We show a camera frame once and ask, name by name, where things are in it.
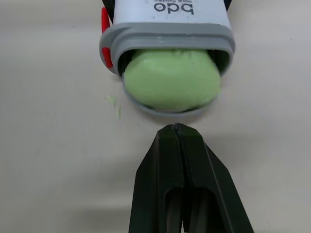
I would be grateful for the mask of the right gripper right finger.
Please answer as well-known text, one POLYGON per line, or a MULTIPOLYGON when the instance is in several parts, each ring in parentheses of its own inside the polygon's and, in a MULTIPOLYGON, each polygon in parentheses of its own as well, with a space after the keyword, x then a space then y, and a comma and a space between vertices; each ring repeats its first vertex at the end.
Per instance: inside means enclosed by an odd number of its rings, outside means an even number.
POLYGON ((186 181, 183 226, 187 233, 252 233, 232 177, 199 132, 178 123, 186 181))

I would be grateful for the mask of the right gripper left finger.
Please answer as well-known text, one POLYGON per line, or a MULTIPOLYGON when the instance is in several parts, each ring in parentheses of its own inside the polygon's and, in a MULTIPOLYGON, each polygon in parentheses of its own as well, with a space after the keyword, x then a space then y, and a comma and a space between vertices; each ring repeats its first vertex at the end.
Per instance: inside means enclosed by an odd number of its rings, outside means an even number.
POLYGON ((185 186, 179 139, 175 125, 167 125, 156 136, 139 165, 134 184, 129 231, 131 233, 177 233, 180 211, 168 223, 172 196, 185 186))

